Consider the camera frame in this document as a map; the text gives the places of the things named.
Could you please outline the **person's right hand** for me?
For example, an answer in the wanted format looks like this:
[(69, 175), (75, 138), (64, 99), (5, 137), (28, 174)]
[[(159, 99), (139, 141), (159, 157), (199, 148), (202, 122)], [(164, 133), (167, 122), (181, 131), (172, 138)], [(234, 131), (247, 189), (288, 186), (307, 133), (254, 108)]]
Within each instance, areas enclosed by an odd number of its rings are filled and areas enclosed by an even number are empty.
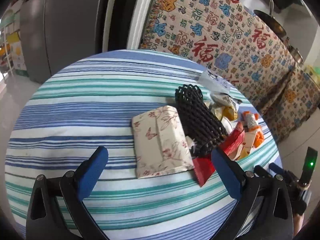
[(304, 214), (298, 213), (293, 215), (293, 236), (296, 236), (303, 226)]

